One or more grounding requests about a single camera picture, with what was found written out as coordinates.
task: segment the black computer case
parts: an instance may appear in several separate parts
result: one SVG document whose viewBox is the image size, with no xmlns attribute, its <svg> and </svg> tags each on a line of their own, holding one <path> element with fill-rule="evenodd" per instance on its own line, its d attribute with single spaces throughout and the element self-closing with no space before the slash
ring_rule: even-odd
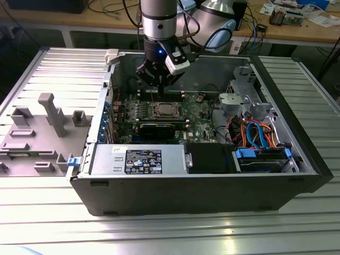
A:
<svg viewBox="0 0 340 255">
<path fill-rule="evenodd" d="M 89 0 L 7 0 L 11 9 L 82 13 Z"/>
</svg>

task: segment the workbench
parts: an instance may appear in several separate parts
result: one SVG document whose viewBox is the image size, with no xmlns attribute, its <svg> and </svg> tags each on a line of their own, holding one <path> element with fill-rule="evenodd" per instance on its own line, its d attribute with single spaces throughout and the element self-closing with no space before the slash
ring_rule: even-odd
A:
<svg viewBox="0 0 340 255">
<path fill-rule="evenodd" d="M 110 4 L 108 0 L 103 1 L 104 4 Z M 127 1 L 128 6 L 136 4 L 137 0 Z M 260 6 L 267 3 L 264 0 L 249 0 L 250 9 L 259 23 L 268 26 L 265 43 L 271 44 L 288 44 L 288 45 L 305 45 L 332 47 L 338 35 L 340 34 L 339 26 L 323 28 L 308 20 L 304 20 L 301 26 L 283 25 L 280 27 L 269 24 L 269 16 L 260 14 Z M 60 12 L 44 12 L 44 11 L 26 11 L 26 10 L 7 10 L 11 15 L 26 28 L 52 29 L 61 31 L 66 47 L 74 47 L 71 31 L 101 32 L 101 33 L 125 33 L 137 34 L 136 28 L 128 20 L 124 11 L 120 11 L 119 19 L 107 16 L 103 13 L 96 13 L 86 8 L 82 14 L 69 14 Z M 91 7 L 101 11 L 100 0 L 93 2 Z M 121 9 L 122 4 L 111 6 L 110 10 Z M 329 5 L 328 12 L 339 12 L 340 6 Z M 136 17 L 137 6 L 129 8 L 132 17 Z M 2 27 L 17 26 L 8 15 L 0 8 L 0 24 Z M 252 34 L 246 22 L 243 22 L 241 29 L 233 33 L 231 54 L 237 54 L 240 49 L 241 42 L 248 40 Z"/>
<path fill-rule="evenodd" d="M 64 114 L 95 114 L 108 66 L 104 49 L 41 50 L 0 105 L 5 135 L 15 106 L 46 115 L 52 92 Z M 340 108 L 307 68 L 291 58 L 260 57 L 334 178 L 279 211 L 95 217 L 65 177 L 0 177 L 0 244 L 60 254 L 338 254 Z"/>
</svg>

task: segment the power supply label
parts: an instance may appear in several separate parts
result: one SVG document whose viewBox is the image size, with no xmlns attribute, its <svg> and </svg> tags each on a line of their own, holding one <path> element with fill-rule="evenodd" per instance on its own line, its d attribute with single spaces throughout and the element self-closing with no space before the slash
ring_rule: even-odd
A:
<svg viewBox="0 0 340 255">
<path fill-rule="evenodd" d="M 125 157 L 126 174 L 161 174 L 161 150 L 127 150 Z"/>
</svg>

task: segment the wooden desk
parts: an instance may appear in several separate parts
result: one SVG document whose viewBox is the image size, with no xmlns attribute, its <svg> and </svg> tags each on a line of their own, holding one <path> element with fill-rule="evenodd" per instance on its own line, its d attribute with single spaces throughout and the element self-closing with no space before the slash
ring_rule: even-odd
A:
<svg viewBox="0 0 340 255">
<path fill-rule="evenodd" d="M 103 0 L 104 4 L 115 3 L 110 0 Z M 136 4 L 137 0 L 127 0 L 128 5 Z M 302 26 L 274 26 L 269 24 L 269 16 L 260 14 L 261 5 L 265 0 L 249 0 L 250 9 L 259 23 L 268 26 L 266 37 L 263 40 L 266 43 L 274 44 L 294 44 L 306 46 L 332 46 L 340 35 L 340 27 L 333 26 L 323 28 L 308 20 L 304 20 Z M 124 11 L 120 11 L 118 19 L 107 16 L 102 13 L 96 13 L 86 8 L 82 14 L 69 14 L 58 12 L 43 12 L 43 11 L 25 11 L 11 10 L 5 4 L 10 14 L 24 27 L 56 29 L 63 34 L 65 45 L 73 47 L 70 31 L 88 31 L 88 32 L 106 32 L 106 33 L 129 33 L 136 34 L 136 28 L 130 23 Z M 91 7 L 101 11 L 100 0 L 95 1 Z M 123 8 L 122 4 L 111 6 L 110 10 Z M 339 12 L 339 6 L 330 5 L 327 11 Z M 129 8 L 131 16 L 136 17 L 137 6 Z M 1 26 L 17 26 L 0 7 L 0 24 Z M 234 41 L 232 51 L 238 48 L 238 45 L 243 42 L 246 37 L 251 36 L 251 31 L 246 22 L 241 26 L 240 31 L 233 33 L 232 40 Z"/>
</svg>

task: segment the motherboard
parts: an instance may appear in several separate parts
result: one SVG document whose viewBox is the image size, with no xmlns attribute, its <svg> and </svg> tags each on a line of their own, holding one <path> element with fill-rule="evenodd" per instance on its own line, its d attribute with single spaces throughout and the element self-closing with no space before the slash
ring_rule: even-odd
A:
<svg viewBox="0 0 340 255">
<path fill-rule="evenodd" d="M 112 103 L 114 143 L 215 143 L 212 103 L 197 93 L 121 95 Z"/>
</svg>

